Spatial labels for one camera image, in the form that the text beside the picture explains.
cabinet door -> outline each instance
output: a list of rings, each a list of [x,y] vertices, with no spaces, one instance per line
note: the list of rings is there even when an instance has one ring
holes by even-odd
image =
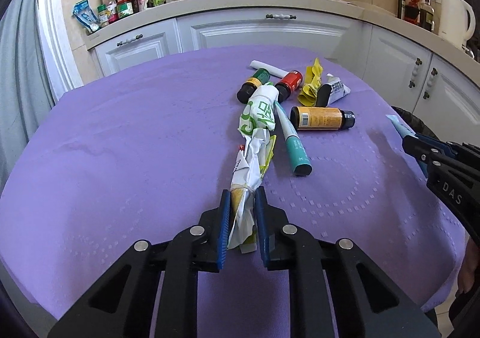
[[[336,61],[334,50],[349,28],[362,24],[332,14],[282,8],[237,8],[178,18],[183,51],[276,44],[306,48],[332,61]],[[352,36],[357,37],[357,33],[352,31]]]
[[[95,48],[105,76],[129,67],[181,53],[177,22],[164,20],[132,30]]]
[[[480,146],[480,89],[436,55],[413,114],[443,141]]]
[[[422,91],[431,51],[374,27],[363,80],[390,105],[412,112]]]

curtain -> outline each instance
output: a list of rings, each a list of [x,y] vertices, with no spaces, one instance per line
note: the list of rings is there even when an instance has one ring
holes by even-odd
[[[0,194],[53,105],[38,34],[37,0],[12,0],[0,20]]]

drawer handle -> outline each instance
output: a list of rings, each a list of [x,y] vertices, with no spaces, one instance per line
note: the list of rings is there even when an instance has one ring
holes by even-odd
[[[423,93],[423,99],[428,99],[430,98],[430,89],[434,86],[436,80],[436,76],[438,75],[438,71],[436,68],[433,68],[430,72],[430,78],[428,79],[427,82],[427,87],[425,89],[425,92]]]
[[[410,78],[409,88],[415,87],[415,80],[417,79],[419,68],[422,64],[423,64],[423,61],[417,58],[417,61],[415,61],[415,65],[413,66],[412,77]]]
[[[122,45],[127,45],[127,44],[129,44],[133,41],[137,41],[141,38],[143,38],[143,34],[139,34],[138,36],[136,36],[135,38],[131,38],[130,40],[120,41],[119,43],[117,43],[117,47],[121,47]]]
[[[286,14],[267,14],[265,18],[271,19],[297,19],[296,15],[286,15]]]

purple tablecloth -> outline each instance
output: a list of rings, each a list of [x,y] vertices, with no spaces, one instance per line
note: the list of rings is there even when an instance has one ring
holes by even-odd
[[[25,294],[59,318],[137,239],[172,239],[230,186],[253,59],[305,71],[316,55],[276,46],[168,56],[68,92],[16,164],[0,200],[0,255]],[[424,310],[447,297],[464,230],[425,187],[362,80],[322,60],[352,93],[355,126],[301,132],[313,166],[294,178],[281,129],[265,177],[269,203],[318,239],[349,237]],[[284,103],[297,105],[296,96]],[[288,337],[287,273],[230,251],[199,277],[199,337]]]

electric kettle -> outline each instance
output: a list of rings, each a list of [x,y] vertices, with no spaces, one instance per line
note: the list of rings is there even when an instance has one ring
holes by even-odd
[[[438,35],[458,49],[471,39],[476,26],[475,14],[465,0],[442,0],[442,14]]]

